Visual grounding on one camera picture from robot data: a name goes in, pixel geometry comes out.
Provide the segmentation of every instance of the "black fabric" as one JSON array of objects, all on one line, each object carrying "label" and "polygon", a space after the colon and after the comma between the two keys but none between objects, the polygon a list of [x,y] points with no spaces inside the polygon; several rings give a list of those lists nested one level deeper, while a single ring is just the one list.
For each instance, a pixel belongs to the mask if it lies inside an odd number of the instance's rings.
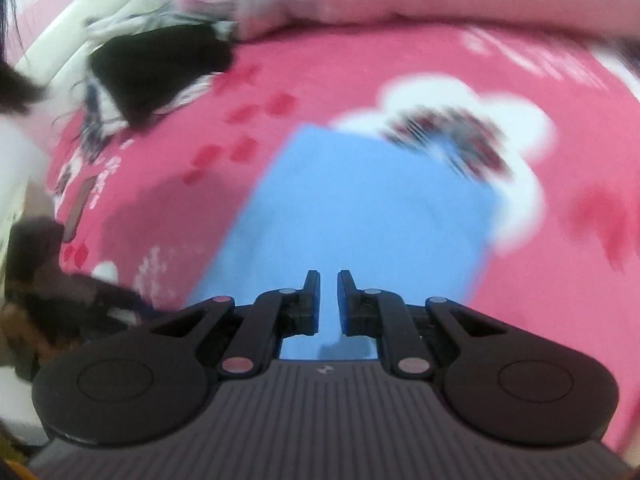
[{"label": "black fabric", "polygon": [[87,313],[84,304],[63,298],[44,300],[34,294],[24,294],[18,304],[27,311],[49,344],[79,339],[80,326]]},{"label": "black fabric", "polygon": [[24,218],[12,225],[6,248],[5,279],[30,282],[37,268],[56,257],[65,227],[46,216]]},{"label": "black fabric", "polygon": [[232,62],[231,46],[208,24],[174,25],[118,36],[89,57],[90,69],[132,128],[211,72]]}]

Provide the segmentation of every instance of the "ribbed gray surface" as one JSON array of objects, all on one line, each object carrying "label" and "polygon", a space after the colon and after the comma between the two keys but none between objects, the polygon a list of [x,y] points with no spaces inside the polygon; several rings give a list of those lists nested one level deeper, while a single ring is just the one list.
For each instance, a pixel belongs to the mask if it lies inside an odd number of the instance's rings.
[{"label": "ribbed gray surface", "polygon": [[[42,480],[619,480],[596,442],[523,450],[461,425],[426,383],[377,361],[274,361],[225,383],[190,425],[121,450],[56,441],[31,463]],[[320,370],[329,371],[323,374]]]}]

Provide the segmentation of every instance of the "logo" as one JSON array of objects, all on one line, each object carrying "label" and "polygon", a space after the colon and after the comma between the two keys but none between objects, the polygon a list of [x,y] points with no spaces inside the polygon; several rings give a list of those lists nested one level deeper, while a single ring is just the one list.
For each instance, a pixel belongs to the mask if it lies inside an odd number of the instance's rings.
[{"label": "logo", "polygon": [[318,370],[319,374],[327,375],[332,373],[335,370],[335,368],[330,365],[324,365],[322,368],[316,368],[316,370]]}]

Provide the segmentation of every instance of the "black cloth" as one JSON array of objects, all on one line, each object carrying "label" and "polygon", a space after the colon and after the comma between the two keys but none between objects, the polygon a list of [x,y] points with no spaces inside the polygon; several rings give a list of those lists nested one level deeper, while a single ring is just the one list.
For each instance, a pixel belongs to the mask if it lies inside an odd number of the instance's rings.
[{"label": "black cloth", "polygon": [[23,218],[12,225],[6,247],[5,280],[33,280],[37,268],[60,254],[64,233],[64,225],[47,216]]},{"label": "black cloth", "polygon": [[209,24],[117,36],[89,56],[92,73],[132,128],[143,126],[197,78],[224,72],[231,62],[230,44]]}]

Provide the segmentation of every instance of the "white headboard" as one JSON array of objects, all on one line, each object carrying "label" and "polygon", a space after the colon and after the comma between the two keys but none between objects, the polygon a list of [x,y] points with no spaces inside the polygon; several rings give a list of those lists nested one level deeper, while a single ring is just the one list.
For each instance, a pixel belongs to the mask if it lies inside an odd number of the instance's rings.
[{"label": "white headboard", "polygon": [[34,107],[28,118],[19,121],[41,148],[48,150],[57,143],[70,113],[80,106],[82,89],[74,86],[84,77],[86,20],[149,12],[165,1],[73,0],[34,39],[15,66],[47,87],[47,100]]}]

